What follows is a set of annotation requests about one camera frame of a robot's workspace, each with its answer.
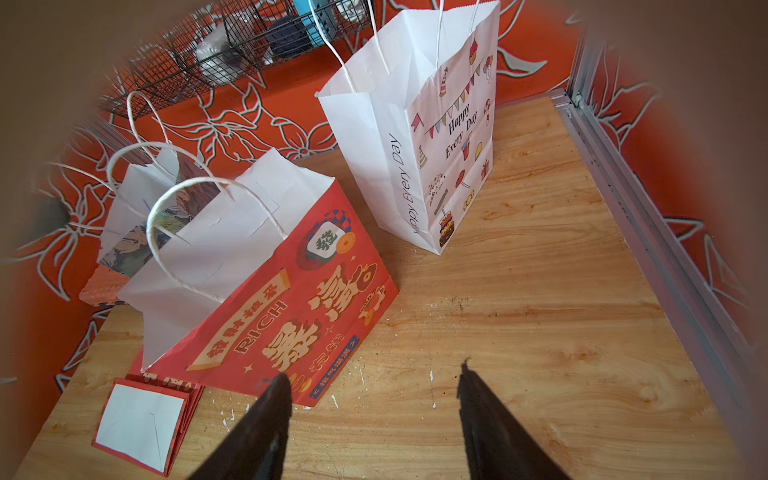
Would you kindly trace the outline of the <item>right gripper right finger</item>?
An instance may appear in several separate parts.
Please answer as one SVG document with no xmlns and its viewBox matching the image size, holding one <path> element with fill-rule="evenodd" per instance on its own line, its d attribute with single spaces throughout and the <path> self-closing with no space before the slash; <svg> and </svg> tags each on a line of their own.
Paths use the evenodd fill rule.
<svg viewBox="0 0 768 480">
<path fill-rule="evenodd" d="M 482 378 L 462 365 L 457 398 L 472 479 L 566 479 Z"/>
</svg>

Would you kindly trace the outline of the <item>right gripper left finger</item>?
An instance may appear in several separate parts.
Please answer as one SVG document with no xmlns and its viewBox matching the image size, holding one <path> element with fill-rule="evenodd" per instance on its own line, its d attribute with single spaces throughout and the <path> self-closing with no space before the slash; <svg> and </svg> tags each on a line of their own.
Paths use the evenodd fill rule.
<svg viewBox="0 0 768 480">
<path fill-rule="evenodd" d="M 291 385 L 288 377 L 281 373 L 190 477 L 280 479 L 291 414 Z"/>
</svg>

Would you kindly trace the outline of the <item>red RICH paper bag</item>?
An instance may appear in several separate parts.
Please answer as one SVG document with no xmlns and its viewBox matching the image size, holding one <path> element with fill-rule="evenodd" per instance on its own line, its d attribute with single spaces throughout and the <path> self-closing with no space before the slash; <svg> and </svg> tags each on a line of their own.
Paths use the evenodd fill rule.
<svg viewBox="0 0 768 480">
<path fill-rule="evenodd" d="M 138 355 L 110 389 L 92 446 L 167 477 L 204 392 L 142 370 Z"/>
</svg>

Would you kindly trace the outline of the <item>red paper bag blue panel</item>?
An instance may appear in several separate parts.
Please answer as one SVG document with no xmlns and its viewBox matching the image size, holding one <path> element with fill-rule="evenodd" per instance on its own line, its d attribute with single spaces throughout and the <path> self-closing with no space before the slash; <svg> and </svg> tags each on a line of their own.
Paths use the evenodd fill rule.
<svg viewBox="0 0 768 480">
<path fill-rule="evenodd" d="M 245 395 L 285 375 L 315 406 L 397 297 L 338 181 L 269 151 L 120 291 L 142 371 Z"/>
</svg>

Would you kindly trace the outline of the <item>floral patterned paper bag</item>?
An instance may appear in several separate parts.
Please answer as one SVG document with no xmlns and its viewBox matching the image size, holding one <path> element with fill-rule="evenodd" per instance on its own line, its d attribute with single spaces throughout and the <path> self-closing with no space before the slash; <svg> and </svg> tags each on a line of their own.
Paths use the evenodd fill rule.
<svg viewBox="0 0 768 480">
<path fill-rule="evenodd" d="M 172 143 L 165 129 L 159 142 L 144 140 L 133 115 L 136 98 L 160 118 L 148 95 L 139 91 L 127 95 L 125 104 L 135 142 L 115 150 L 106 163 L 105 178 L 99 182 L 113 195 L 113 201 L 104 225 L 96 229 L 100 234 L 97 267 L 79 294 L 80 300 L 92 306 L 119 304 L 119 291 L 152 258 L 148 235 L 154 235 L 158 246 L 176 238 L 221 191 L 213 185 L 160 199 L 181 181 L 212 172 L 201 155 Z"/>
</svg>

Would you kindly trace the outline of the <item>white paper bag back right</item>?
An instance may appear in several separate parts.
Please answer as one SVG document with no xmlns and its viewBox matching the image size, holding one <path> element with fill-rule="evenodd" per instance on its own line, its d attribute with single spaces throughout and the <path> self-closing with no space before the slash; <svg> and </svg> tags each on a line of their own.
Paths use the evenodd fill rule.
<svg viewBox="0 0 768 480">
<path fill-rule="evenodd" d="M 378 226 L 435 254 L 493 167 L 500 10 L 402 10 L 317 95 Z"/>
</svg>

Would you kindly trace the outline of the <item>silver pouch in basket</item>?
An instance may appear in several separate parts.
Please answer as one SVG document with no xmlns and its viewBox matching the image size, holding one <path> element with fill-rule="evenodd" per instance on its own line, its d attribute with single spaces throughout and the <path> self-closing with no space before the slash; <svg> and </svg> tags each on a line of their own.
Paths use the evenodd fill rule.
<svg viewBox="0 0 768 480">
<path fill-rule="evenodd" d="M 242 19 L 222 22 L 197 44 L 197 66 L 209 84 L 221 86 L 245 75 L 248 61 L 242 43 L 251 32 L 251 26 Z"/>
</svg>

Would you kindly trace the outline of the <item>dark blue round object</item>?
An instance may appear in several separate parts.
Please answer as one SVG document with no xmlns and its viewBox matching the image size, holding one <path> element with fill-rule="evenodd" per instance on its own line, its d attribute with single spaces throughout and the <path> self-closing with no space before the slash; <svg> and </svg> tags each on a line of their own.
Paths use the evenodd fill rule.
<svg viewBox="0 0 768 480">
<path fill-rule="evenodd" d="M 313 46 L 307 28 L 296 15 L 288 15 L 276 21 L 268 28 L 266 39 L 272 57 L 279 60 L 295 58 Z"/>
</svg>

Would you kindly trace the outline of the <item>light blue box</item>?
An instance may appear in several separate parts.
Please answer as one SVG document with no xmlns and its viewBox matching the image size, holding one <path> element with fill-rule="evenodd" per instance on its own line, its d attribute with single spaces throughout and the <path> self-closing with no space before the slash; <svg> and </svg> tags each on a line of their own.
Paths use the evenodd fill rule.
<svg viewBox="0 0 768 480">
<path fill-rule="evenodd" d="M 333 40 L 337 33 L 334 6 L 329 0 L 294 0 L 296 12 L 302 21 L 311 43 L 323 47 L 327 40 Z"/>
</svg>

